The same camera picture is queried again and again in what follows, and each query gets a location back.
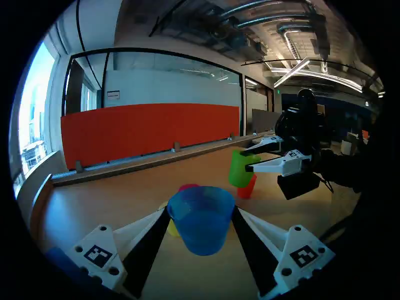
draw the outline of green plastic cup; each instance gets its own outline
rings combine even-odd
[[[254,172],[246,172],[245,165],[258,163],[261,157],[257,155],[243,156],[240,150],[233,150],[229,170],[229,183],[237,188],[245,188],[252,180]]]

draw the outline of blue plastic cup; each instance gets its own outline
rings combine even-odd
[[[232,195],[213,186],[182,190],[167,205],[187,249],[200,256],[215,254],[222,248],[234,207]]]

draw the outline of ceiling light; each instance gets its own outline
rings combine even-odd
[[[306,57],[300,61],[293,69],[289,70],[285,75],[283,75],[277,82],[274,83],[273,87],[277,88],[280,84],[285,82],[288,78],[299,72],[302,68],[307,66],[310,60]]]
[[[296,62],[298,64],[300,64],[300,62],[301,62],[301,60],[299,59],[300,58],[299,53],[297,52],[296,48],[293,46],[293,43],[291,43],[290,39],[287,37],[287,34],[299,33],[299,32],[300,32],[300,30],[291,30],[291,31],[286,31],[283,34],[284,39],[286,40],[287,47],[289,48],[291,55],[293,55],[293,57],[296,59]]]
[[[248,79],[248,78],[246,78],[245,80],[246,80],[249,84],[258,85],[257,82],[255,82],[255,81],[253,81],[253,80],[250,80],[250,79]]]
[[[328,73],[328,63],[326,61],[322,62],[322,73]]]
[[[273,72],[273,73],[288,73],[290,70],[291,69],[284,68],[284,67],[273,67],[271,69],[271,72]],[[330,75],[330,74],[323,74],[323,73],[318,73],[318,72],[307,71],[307,70],[300,70],[296,73],[298,75],[304,75],[304,76],[310,76],[310,77],[316,77],[316,78],[329,80],[329,81],[344,85],[348,88],[351,88],[359,93],[363,93],[363,87],[349,79],[341,78],[341,77]]]
[[[210,74],[211,77],[215,77],[214,74],[210,73],[210,72],[206,72],[206,71],[199,71],[199,70],[188,70],[188,69],[179,69],[181,71],[186,71],[186,72],[195,72],[195,73],[203,73],[203,74]]]

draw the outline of red plastic cup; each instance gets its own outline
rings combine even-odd
[[[250,196],[252,195],[254,185],[256,184],[256,179],[257,176],[256,174],[254,174],[246,187],[238,187],[237,195],[242,199],[249,199]]]
[[[196,188],[196,187],[199,187],[199,186],[200,185],[195,184],[195,183],[184,184],[179,188],[178,192],[186,190],[186,189],[190,189],[190,188]]]

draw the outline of desk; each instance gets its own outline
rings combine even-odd
[[[141,171],[56,187],[40,226],[41,248],[68,250],[98,224],[114,230],[143,218],[184,184],[223,188],[236,196],[228,181],[229,147]],[[275,157],[261,154],[262,159]],[[251,199],[236,204],[281,228],[302,224],[315,235],[330,226],[331,194],[321,186],[286,200],[276,173],[258,173]],[[196,256],[180,238],[168,233],[147,278],[142,299],[257,299],[257,287],[239,239],[231,225],[226,242],[215,255]]]

